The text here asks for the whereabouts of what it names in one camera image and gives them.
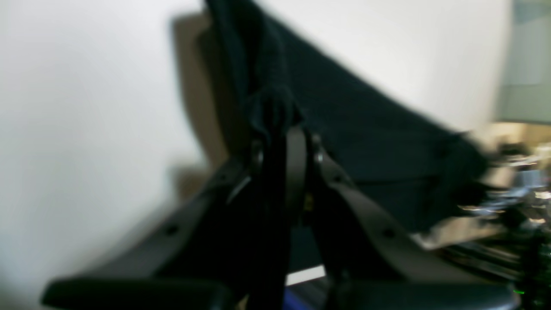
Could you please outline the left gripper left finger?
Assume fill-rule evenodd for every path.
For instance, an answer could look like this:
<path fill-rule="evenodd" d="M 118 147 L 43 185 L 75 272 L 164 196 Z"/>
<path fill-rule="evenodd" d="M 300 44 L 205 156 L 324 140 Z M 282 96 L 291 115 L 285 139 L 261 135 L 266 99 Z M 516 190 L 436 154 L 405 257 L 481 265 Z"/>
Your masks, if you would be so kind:
<path fill-rule="evenodd" d="M 152 233 L 99 267 L 51 281 L 59 310 L 233 310 L 249 289 L 267 216 L 256 177 L 263 145 L 232 156 Z"/>

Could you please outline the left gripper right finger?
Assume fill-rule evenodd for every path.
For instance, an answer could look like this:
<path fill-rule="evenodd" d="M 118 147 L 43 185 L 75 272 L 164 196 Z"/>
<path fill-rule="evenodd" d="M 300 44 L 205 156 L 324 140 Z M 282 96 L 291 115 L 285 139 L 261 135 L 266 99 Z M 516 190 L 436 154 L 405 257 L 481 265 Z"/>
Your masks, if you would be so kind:
<path fill-rule="evenodd" d="M 300 127 L 285 138 L 285 210 L 313 230 L 327 310 L 517 310 L 509 284 L 483 280 L 418 245 Z"/>

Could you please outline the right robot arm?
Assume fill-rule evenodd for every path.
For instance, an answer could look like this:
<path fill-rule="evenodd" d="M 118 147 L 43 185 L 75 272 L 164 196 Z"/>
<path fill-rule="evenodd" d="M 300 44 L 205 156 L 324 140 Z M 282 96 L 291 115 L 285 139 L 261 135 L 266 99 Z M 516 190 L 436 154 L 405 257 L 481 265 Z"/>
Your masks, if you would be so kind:
<path fill-rule="evenodd" d="M 532 153 L 502 143 L 492 157 L 456 155 L 457 217 L 435 229 L 427 247 L 463 269 L 511 282 L 522 310 L 550 308 L 550 143 Z"/>

